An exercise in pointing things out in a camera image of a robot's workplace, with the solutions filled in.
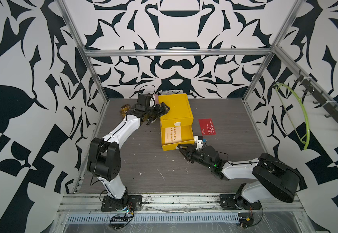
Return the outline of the yellow plastic drawer cabinet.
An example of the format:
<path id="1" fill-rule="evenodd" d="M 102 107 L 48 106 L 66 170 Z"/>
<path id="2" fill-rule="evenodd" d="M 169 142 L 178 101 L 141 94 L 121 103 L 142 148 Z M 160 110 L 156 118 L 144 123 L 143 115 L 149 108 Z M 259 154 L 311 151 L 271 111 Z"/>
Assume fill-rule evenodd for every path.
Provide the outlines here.
<path id="1" fill-rule="evenodd" d="M 160 117 L 162 128 L 193 124 L 194 117 L 186 94 L 160 95 L 159 103 L 164 103 L 170 108 L 167 114 Z"/>

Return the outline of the yellow drawer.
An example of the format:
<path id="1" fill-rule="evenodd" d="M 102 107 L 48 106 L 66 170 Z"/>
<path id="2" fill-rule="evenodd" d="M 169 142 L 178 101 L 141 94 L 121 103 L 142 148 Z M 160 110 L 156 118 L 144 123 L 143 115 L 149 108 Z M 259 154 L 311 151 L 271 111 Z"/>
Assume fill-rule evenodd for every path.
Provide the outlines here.
<path id="1" fill-rule="evenodd" d="M 192 126 L 162 128 L 161 143 L 163 151 L 176 150 L 182 144 L 194 144 Z"/>

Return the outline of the beige postcard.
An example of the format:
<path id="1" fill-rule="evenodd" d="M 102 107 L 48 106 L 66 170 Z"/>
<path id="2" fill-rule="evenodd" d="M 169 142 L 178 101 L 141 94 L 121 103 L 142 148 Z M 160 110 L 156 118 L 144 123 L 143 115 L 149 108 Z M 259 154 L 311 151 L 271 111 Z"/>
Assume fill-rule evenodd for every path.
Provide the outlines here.
<path id="1" fill-rule="evenodd" d="M 165 129 L 165 144 L 173 144 L 182 141 L 181 126 L 169 127 Z"/>

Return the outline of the red postcard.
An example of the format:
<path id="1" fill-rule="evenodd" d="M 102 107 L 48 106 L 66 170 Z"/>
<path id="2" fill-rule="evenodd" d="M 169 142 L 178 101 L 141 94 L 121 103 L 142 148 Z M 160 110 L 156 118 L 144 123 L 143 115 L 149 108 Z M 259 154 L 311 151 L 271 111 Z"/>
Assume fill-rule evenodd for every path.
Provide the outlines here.
<path id="1" fill-rule="evenodd" d="M 203 136 L 216 135 L 213 121 L 210 118 L 199 119 L 199 125 Z"/>

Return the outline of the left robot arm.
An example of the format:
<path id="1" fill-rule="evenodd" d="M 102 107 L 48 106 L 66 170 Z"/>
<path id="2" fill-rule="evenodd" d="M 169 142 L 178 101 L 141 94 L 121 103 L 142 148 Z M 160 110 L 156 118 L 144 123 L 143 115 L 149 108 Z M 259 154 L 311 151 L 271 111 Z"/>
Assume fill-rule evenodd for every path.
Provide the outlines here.
<path id="1" fill-rule="evenodd" d="M 106 189 L 104 203 L 111 203 L 116 209 L 127 206 L 128 190 L 119 176 L 120 149 L 143 123 L 150 125 L 169 111 L 170 107 L 159 103 L 152 94 L 139 94 L 136 104 L 126 112 L 117 127 L 103 138 L 91 141 L 86 168 Z"/>

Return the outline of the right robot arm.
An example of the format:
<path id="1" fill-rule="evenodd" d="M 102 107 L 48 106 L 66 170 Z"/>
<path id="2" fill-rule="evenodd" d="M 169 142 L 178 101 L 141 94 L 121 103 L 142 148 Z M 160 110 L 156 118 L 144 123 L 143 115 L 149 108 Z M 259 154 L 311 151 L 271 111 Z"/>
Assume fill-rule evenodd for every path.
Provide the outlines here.
<path id="1" fill-rule="evenodd" d="M 268 153 L 249 161 L 231 162 L 223 160 L 212 146 L 197 148 L 191 144 L 180 144 L 178 150 L 191 163 L 210 169 L 219 180 L 251 179 L 243 183 L 234 195 L 220 195 L 223 209 L 261 209 L 261 200 L 275 198 L 292 203 L 301 180 L 298 171 Z"/>

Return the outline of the brown plaid cloth item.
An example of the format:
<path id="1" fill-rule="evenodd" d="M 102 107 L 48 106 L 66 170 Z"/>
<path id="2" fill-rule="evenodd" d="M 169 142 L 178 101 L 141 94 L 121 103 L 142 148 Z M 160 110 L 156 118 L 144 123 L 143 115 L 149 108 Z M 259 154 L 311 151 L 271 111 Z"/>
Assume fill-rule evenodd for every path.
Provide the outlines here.
<path id="1" fill-rule="evenodd" d="M 131 109 L 131 105 L 129 105 L 129 104 L 122 106 L 121 109 L 120 109 L 121 116 L 125 117 L 127 115 L 127 113 L 130 111 L 130 109 Z"/>

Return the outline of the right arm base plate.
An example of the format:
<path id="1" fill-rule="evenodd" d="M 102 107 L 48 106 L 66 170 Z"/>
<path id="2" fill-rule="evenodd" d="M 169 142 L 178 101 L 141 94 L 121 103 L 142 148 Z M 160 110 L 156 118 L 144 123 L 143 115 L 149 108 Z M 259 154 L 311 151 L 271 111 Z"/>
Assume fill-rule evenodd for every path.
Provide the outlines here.
<path id="1" fill-rule="evenodd" d="M 219 204 L 223 210 L 260 210 L 262 205 L 259 201 L 254 203 L 248 202 L 240 195 L 220 194 Z"/>

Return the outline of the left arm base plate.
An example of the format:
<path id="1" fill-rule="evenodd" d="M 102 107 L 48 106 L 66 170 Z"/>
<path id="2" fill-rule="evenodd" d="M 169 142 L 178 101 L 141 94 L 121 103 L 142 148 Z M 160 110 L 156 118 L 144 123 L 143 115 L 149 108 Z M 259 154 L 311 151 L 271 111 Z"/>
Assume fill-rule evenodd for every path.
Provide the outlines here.
<path id="1" fill-rule="evenodd" d="M 137 207 L 141 207 L 142 204 L 141 195 L 125 195 L 122 199 L 114 199 L 110 196 L 105 196 L 102 201 L 102 212 L 115 212 L 126 211 L 128 209 L 135 210 Z"/>

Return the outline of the black wall hook rack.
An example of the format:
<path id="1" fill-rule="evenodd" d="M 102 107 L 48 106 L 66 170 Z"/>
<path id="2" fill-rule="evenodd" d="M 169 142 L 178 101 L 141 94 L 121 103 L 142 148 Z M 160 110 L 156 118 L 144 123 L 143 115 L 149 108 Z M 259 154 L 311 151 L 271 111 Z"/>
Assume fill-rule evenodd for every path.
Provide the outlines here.
<path id="1" fill-rule="evenodd" d="M 327 114 L 326 118 L 332 118 L 338 124 L 338 102 L 334 100 L 312 77 L 299 70 L 295 81 L 304 87 L 303 96 L 312 96 L 313 104 L 323 107 Z"/>

